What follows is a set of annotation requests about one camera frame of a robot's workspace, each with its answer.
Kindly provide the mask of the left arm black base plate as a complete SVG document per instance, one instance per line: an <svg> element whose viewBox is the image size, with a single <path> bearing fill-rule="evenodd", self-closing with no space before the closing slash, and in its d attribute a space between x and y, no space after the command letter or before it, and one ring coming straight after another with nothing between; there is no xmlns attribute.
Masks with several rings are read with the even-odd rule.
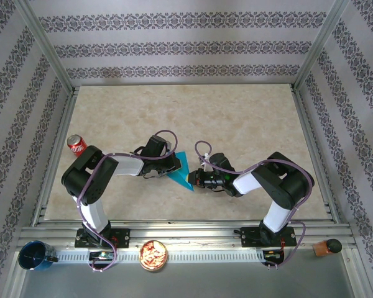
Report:
<svg viewBox="0 0 373 298"><path fill-rule="evenodd" d="M116 248L129 248L130 230L126 228L112 228L108 240ZM79 228L75 237L75 248L103 248L109 249L111 246L106 242L93 238L83 228Z"/></svg>

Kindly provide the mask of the small circuit board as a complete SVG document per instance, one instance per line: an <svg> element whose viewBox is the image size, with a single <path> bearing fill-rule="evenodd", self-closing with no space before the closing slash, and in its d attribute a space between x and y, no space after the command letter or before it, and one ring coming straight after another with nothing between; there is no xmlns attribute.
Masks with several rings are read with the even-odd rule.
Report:
<svg viewBox="0 0 373 298"><path fill-rule="evenodd" d="M94 251L89 255L90 261L112 261L114 253L109 251Z"/></svg>
<svg viewBox="0 0 373 298"><path fill-rule="evenodd" d="M274 263L281 263L284 260L283 250L264 250L264 259Z"/></svg>

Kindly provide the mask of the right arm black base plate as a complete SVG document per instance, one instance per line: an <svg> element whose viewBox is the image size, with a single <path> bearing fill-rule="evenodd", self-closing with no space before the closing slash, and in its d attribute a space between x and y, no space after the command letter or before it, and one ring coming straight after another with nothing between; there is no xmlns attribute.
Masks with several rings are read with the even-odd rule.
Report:
<svg viewBox="0 0 373 298"><path fill-rule="evenodd" d="M277 233L272 233L260 227L242 227L239 229L242 247L293 247L297 239L293 227L284 227Z"/></svg>

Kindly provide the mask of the blue mug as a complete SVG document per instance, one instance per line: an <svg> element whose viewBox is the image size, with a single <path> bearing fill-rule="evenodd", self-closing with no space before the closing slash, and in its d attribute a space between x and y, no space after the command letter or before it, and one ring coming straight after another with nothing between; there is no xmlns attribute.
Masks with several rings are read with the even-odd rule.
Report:
<svg viewBox="0 0 373 298"><path fill-rule="evenodd" d="M34 240L22 247L17 261L22 269L42 271L57 263L58 257L52 245Z"/></svg>

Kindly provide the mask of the red soda can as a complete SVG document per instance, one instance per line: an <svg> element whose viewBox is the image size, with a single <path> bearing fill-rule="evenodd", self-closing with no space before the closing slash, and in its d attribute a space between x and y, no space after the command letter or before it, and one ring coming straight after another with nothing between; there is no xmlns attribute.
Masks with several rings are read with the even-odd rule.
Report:
<svg viewBox="0 0 373 298"><path fill-rule="evenodd" d="M67 138L67 146L76 157L79 157L87 148L84 138L78 134L70 135Z"/></svg>

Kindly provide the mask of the aluminium side rail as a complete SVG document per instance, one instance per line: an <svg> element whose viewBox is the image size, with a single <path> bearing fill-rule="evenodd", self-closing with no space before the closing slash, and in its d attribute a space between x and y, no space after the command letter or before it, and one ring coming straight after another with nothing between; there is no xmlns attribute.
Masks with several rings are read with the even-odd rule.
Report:
<svg viewBox="0 0 373 298"><path fill-rule="evenodd" d="M329 210L331 220L335 224L343 224L344 219L338 209L332 185L326 172L326 166L324 164L324 160L322 159L321 146L316 139L314 126L310 121L310 115L306 111L304 102L301 99L299 92L295 90L293 84L290 84L290 90L303 129L303 134L305 136L311 162L315 171L316 180L318 182L318 187L320 189L325 207Z"/></svg>
<svg viewBox="0 0 373 298"><path fill-rule="evenodd" d="M50 197L50 192L52 190L52 185L55 180L55 174L57 172L60 156L63 150L63 145L65 143L65 138L68 132L71 116L74 110L79 90L79 86L74 88L73 92L69 95L65 107L63 109L62 118L59 123L57 134L55 137L55 143L52 147L52 151L44 175L44 180L40 188L39 197L35 205L33 217L30 221L31 227L38 226L39 220L44 212L44 209L46 208L48 199Z"/></svg>

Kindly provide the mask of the round tin of red food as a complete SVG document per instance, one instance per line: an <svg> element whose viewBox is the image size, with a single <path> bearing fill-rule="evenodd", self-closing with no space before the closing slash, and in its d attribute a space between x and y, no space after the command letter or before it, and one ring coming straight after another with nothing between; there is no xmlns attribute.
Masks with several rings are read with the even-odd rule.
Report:
<svg viewBox="0 0 373 298"><path fill-rule="evenodd" d="M143 244L139 252L139 262L148 271L160 271L166 264L168 251L165 245L157 240L149 240Z"/></svg>

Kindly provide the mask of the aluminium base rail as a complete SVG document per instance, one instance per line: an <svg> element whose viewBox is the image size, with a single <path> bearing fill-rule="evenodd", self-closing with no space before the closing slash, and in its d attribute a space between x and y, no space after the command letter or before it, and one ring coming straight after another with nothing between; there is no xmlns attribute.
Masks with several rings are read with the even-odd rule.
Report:
<svg viewBox="0 0 373 298"><path fill-rule="evenodd" d="M257 221L214 220L214 221L113 221L114 228L128 228L131 232L129 247L135 249L148 240L159 240L173 250L230 249L241 245L239 235L233 231L241 227L256 227ZM306 232L301 248L329 238L336 238L344 248L355 248L356 239L348 223L334 223L330 220L306 220ZM74 249L76 231L81 227L78 221L46 221L35 227L21 230L16 247L20 249L27 242L40 240L59 249Z"/></svg>

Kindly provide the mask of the aluminium frame post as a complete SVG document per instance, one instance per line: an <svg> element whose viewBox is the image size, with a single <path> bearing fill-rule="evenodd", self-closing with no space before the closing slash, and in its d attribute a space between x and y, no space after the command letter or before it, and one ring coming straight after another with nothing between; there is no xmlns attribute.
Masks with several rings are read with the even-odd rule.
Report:
<svg viewBox="0 0 373 298"><path fill-rule="evenodd" d="M13 2L26 25L32 32L32 35L37 41L41 51L46 56L62 86L67 90L67 94L73 94L75 87L71 83L71 79L65 67L62 65L54 46L48 38L48 35L44 31L39 18L33 11L32 6L29 4L29 0L13 0Z"/></svg>
<svg viewBox="0 0 373 298"><path fill-rule="evenodd" d="M302 63L295 82L292 84L292 89L296 93L306 80L313 64L316 59L319 57L322 49L324 48L327 40L333 29L335 28L338 20L341 18L342 13L344 12L346 6L349 4L350 0L334 0L334 3L318 32L318 35L315 37L314 42L308 51L308 54Z"/></svg>

